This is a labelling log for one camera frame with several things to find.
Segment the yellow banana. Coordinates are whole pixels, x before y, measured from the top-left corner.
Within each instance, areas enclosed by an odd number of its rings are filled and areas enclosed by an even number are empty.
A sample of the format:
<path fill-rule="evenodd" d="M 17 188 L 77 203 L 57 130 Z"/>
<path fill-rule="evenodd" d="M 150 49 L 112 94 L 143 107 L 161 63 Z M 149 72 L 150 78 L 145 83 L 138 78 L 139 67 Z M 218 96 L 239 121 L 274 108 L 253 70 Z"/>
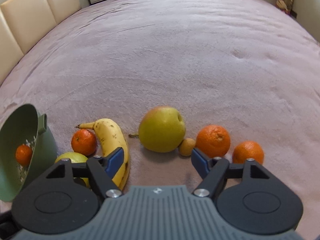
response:
<path fill-rule="evenodd" d="M 111 119 L 102 118 L 95 122 L 78 124 L 76 128 L 91 129 L 95 132 L 104 157 L 110 155 L 118 147 L 124 150 L 124 161 L 116 174 L 112 176 L 112 181 L 123 190 L 130 172 L 130 152 L 119 125 Z"/>

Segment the pink bed blanket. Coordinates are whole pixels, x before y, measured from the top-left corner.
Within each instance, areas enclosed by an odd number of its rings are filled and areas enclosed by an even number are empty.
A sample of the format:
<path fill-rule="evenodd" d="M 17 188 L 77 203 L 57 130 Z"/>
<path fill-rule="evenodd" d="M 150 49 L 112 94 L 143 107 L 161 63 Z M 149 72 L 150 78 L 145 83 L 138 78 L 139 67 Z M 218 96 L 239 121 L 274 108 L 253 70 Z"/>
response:
<path fill-rule="evenodd" d="M 101 118 L 135 133 L 156 106 L 186 137 L 227 129 L 299 195 L 298 232 L 319 235 L 319 43 L 262 0 L 109 0 L 49 32 L 1 85 L 1 121 L 20 105 L 48 116 L 58 152 Z"/>

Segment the green pear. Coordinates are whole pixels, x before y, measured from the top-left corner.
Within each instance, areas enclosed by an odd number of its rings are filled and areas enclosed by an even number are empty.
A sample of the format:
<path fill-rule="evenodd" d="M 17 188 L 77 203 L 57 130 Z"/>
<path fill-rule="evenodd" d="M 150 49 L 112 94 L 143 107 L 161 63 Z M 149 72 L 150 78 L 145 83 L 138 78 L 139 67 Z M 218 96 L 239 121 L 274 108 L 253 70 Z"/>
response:
<path fill-rule="evenodd" d="M 178 148 L 186 133 L 184 118 L 170 106 L 155 107 L 144 115 L 138 132 L 129 134 L 138 138 L 147 150 L 167 153 Z"/>
<path fill-rule="evenodd" d="M 54 163 L 57 163 L 61 159 L 70 159 L 72 163 L 85 163 L 88 160 L 88 158 L 81 153 L 66 152 L 58 156 Z M 88 178 L 74 178 L 74 181 L 79 185 L 85 185 L 88 189 L 90 188 Z"/>

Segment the small brown kiwi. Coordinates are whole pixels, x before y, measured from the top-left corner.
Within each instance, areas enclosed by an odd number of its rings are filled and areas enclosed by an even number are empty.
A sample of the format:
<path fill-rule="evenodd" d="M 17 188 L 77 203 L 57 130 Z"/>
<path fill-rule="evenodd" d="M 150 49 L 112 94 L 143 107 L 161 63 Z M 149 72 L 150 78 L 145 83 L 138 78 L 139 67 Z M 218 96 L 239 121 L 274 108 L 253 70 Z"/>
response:
<path fill-rule="evenodd" d="M 183 157 L 191 156 L 193 148 L 196 146 L 196 141 L 192 138 L 185 138 L 178 147 L 178 152 Z"/>

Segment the cream padded headboard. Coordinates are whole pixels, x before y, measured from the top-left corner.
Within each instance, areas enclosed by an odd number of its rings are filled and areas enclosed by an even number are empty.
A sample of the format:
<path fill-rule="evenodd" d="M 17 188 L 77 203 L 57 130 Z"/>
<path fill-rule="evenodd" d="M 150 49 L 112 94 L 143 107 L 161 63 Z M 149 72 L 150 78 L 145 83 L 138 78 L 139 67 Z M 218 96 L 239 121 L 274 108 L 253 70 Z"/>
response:
<path fill-rule="evenodd" d="M 80 0 L 7 0 L 2 3 L 1 82 L 39 40 L 80 9 Z"/>

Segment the orange tangerine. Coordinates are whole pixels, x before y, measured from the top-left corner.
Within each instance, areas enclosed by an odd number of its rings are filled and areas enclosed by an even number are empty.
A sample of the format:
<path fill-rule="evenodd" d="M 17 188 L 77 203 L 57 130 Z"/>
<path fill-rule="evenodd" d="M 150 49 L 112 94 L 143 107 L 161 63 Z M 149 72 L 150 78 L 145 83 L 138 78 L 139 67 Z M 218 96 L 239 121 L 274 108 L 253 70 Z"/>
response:
<path fill-rule="evenodd" d="M 15 158 L 20 165 L 27 167 L 31 162 L 32 155 L 33 150 L 29 146 L 20 145 L 16 150 Z"/>
<path fill-rule="evenodd" d="M 93 155 L 97 150 L 96 136 L 87 129 L 80 129 L 73 134 L 71 147 L 74 152 L 85 156 Z"/>
<path fill-rule="evenodd" d="M 243 164 L 248 158 L 252 158 L 263 165 L 264 152 L 262 147 L 255 141 L 244 141 L 237 145 L 232 154 L 232 162 Z"/>
<path fill-rule="evenodd" d="M 210 158 L 225 156 L 230 145 L 228 131 L 218 125 L 205 126 L 196 137 L 196 147 Z"/>

